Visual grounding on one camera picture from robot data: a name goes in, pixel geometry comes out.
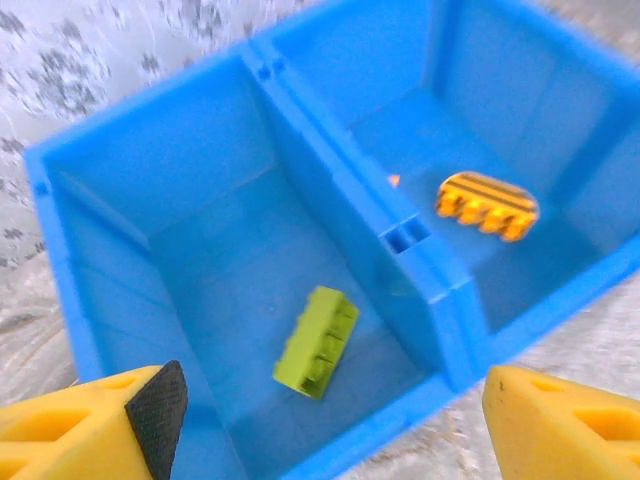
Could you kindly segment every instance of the floor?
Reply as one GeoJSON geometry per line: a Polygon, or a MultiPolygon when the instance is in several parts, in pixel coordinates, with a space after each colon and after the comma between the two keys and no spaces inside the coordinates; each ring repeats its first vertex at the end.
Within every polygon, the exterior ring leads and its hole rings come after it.
{"type": "MultiPolygon", "coordinates": [[[[42,18],[34,18],[34,1],[3,0],[0,6],[0,404],[75,381],[21,164],[24,145],[313,3],[68,0],[68,9],[39,8],[42,18]],[[89,29],[88,22],[100,28],[89,29]],[[148,28],[135,36],[139,29],[131,25],[137,22],[148,28]],[[126,39],[127,49],[120,48],[126,39]],[[126,58],[120,52],[126,52],[126,58]],[[52,82],[61,82],[59,88],[47,89],[52,82]]],[[[640,61],[636,0],[539,1],[640,61]]],[[[640,398],[640,330],[635,323],[640,318],[639,292],[637,275],[516,363],[640,398]]],[[[343,478],[499,479],[481,411],[481,389],[478,385],[343,478]]]]}

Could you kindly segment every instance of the gray speckled floor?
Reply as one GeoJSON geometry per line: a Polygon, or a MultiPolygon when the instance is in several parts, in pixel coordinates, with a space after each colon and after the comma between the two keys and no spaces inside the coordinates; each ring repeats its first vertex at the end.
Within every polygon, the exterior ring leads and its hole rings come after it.
{"type": "MultiPolygon", "coordinates": [[[[109,2],[92,0],[87,3],[99,6],[109,2]]],[[[272,8],[273,4],[279,2],[268,3],[272,8]]],[[[292,5],[299,6],[301,2],[286,0],[284,3],[293,8],[292,5]]],[[[586,27],[634,61],[640,61],[640,2],[637,0],[541,0],[541,3],[586,27]]],[[[69,4],[77,10],[83,2],[69,4]]],[[[281,13],[273,7],[269,15],[275,19],[281,13]]],[[[3,29],[2,22],[6,21],[0,15],[0,30],[3,29]]],[[[260,20],[262,23],[269,21],[266,17],[260,20]]],[[[240,22],[240,31],[250,30],[245,27],[240,22]]],[[[224,41],[233,38],[233,35],[230,33],[224,41]]],[[[161,49],[162,45],[154,43],[154,48],[161,49]]],[[[6,60],[2,56],[4,54],[0,48],[0,74],[3,71],[2,62],[6,60]]],[[[167,71],[177,68],[176,65],[166,67],[167,71]]],[[[14,129],[16,123],[26,121],[24,113],[10,117],[6,123],[14,129]]],[[[28,143],[60,127],[60,123],[42,119],[34,120],[32,125],[33,128],[19,143],[28,143]]],[[[0,210],[4,215],[0,215],[0,220],[8,219],[9,222],[0,225],[5,230],[0,242],[0,249],[4,249],[0,251],[0,260],[7,258],[7,252],[16,254],[11,257],[12,263],[4,265],[0,261],[0,404],[5,404],[68,386],[74,381],[75,375],[47,259],[44,254],[38,253],[42,249],[40,237],[30,202],[22,191],[24,189],[20,182],[24,179],[20,177],[22,173],[16,173],[20,170],[16,166],[19,164],[16,160],[19,148],[10,148],[14,144],[7,144],[4,135],[0,137],[0,150],[3,158],[9,162],[3,164],[4,170],[0,172],[5,175],[0,183],[0,210]],[[16,177],[7,178],[9,174],[15,174],[16,177]],[[20,237],[13,229],[24,230],[24,233],[20,237]],[[26,239],[28,248],[19,245],[21,239],[26,239]]],[[[517,363],[640,398],[638,321],[640,275],[629,279],[577,315],[522,355],[517,363]]],[[[478,385],[424,425],[346,473],[344,478],[500,478],[482,415],[481,388],[482,385],[478,385]]]]}

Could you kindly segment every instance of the blue plastic bin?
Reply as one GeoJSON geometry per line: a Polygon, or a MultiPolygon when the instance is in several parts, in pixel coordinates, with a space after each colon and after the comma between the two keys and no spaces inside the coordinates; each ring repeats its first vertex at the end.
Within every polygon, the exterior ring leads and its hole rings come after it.
{"type": "Polygon", "coordinates": [[[181,361],[173,478],[339,474],[638,268],[638,85],[519,3],[346,0],[33,147],[81,380],[181,361]],[[523,241],[435,216],[461,170],[523,241]],[[271,377],[317,285],[361,311],[322,401],[271,377]]]}

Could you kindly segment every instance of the lime green block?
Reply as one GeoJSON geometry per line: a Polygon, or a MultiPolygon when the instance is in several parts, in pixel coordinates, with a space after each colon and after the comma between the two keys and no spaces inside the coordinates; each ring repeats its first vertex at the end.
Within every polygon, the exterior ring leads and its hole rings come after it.
{"type": "Polygon", "coordinates": [[[276,363],[273,378],[296,392],[320,400],[358,313],[344,293],[316,287],[276,363]]]}

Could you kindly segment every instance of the blue plastic container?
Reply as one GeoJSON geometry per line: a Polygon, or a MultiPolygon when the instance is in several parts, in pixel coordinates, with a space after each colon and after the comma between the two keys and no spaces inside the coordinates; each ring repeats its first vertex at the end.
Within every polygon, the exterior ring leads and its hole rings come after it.
{"type": "Polygon", "coordinates": [[[638,85],[519,3],[341,1],[30,149],[81,380],[182,362],[173,478],[339,474],[638,268],[638,85]],[[523,241],[435,216],[461,170],[523,241]],[[322,401],[271,378],[317,285],[361,311],[322,401]]]}

